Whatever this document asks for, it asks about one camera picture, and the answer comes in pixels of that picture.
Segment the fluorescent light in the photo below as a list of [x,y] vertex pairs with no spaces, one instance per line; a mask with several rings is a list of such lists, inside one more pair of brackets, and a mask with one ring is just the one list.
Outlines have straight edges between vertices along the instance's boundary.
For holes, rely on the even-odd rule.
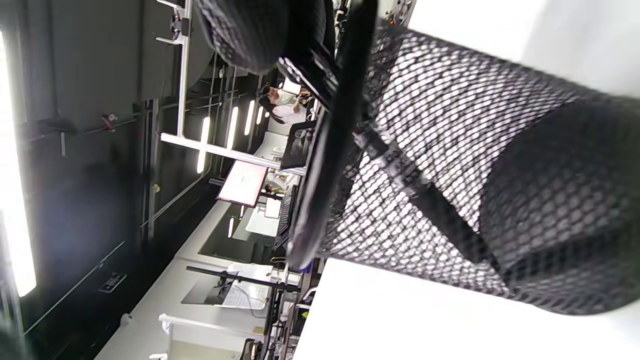
[[[211,120],[209,117],[202,119],[202,134],[200,134],[200,142],[207,143],[209,139],[209,123]],[[207,152],[204,150],[200,150],[198,154],[198,166],[196,167],[196,171],[198,174],[201,174],[204,171],[204,161],[207,158]]]
[[244,122],[244,134],[249,135],[249,130],[251,130],[251,123],[253,120],[253,106],[255,105],[255,100],[251,100],[249,102],[249,110],[246,113],[246,122]]
[[234,234],[234,218],[229,219],[229,230],[227,231],[227,238],[230,238]]
[[284,80],[284,85],[281,86],[282,90],[286,92],[290,92],[292,94],[300,94],[300,90],[302,90],[302,86],[294,83],[289,79]]
[[260,121],[262,121],[262,106],[258,109],[258,116],[255,119],[255,124],[260,125]]
[[236,124],[238,122],[238,107],[234,106],[231,110],[231,124],[229,124],[229,135],[227,135],[227,149],[234,146],[234,138],[236,137]]
[[14,123],[6,49],[0,33],[0,168],[3,171],[0,204],[13,278],[18,295],[23,297],[36,287],[36,272],[24,209]]

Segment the black keyboard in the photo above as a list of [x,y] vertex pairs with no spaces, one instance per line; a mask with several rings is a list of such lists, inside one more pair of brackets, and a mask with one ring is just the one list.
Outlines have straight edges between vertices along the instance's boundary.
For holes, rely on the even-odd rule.
[[296,205],[296,195],[298,194],[298,185],[292,185],[287,188],[280,205],[280,221],[278,223],[277,236],[281,236],[289,230],[291,218],[293,217],[293,208]]

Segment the computer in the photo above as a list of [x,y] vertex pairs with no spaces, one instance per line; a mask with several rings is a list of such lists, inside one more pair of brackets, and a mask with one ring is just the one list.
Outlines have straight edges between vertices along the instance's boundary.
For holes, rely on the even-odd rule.
[[289,224],[293,217],[293,209],[296,205],[296,197],[298,196],[298,185],[291,185],[287,188],[287,191],[282,198],[282,204],[280,205],[280,216],[278,217],[278,233],[282,235],[289,230]]
[[254,208],[267,176],[267,167],[236,160],[220,189],[218,199]]

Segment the white shirt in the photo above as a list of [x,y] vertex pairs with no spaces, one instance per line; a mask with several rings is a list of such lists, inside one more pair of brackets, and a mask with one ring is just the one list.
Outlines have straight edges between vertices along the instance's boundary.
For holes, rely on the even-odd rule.
[[290,92],[278,90],[278,95],[280,97],[275,101],[276,106],[293,105],[296,103],[296,96]]
[[287,189],[287,183],[285,181],[282,181],[282,179],[280,179],[280,174],[274,174],[272,172],[268,173],[264,183],[269,184],[276,189],[282,189],[282,190]]
[[293,105],[281,105],[273,108],[272,113],[281,118],[285,124],[295,124],[305,121],[305,109],[300,106],[297,113],[293,112]]

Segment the mesh chair back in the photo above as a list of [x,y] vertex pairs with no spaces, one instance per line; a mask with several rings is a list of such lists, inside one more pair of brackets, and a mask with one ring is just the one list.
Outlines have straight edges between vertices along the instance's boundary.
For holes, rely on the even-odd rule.
[[638,105],[381,25],[367,77],[385,141],[489,245],[467,261],[352,146],[321,252],[565,314],[640,297]]

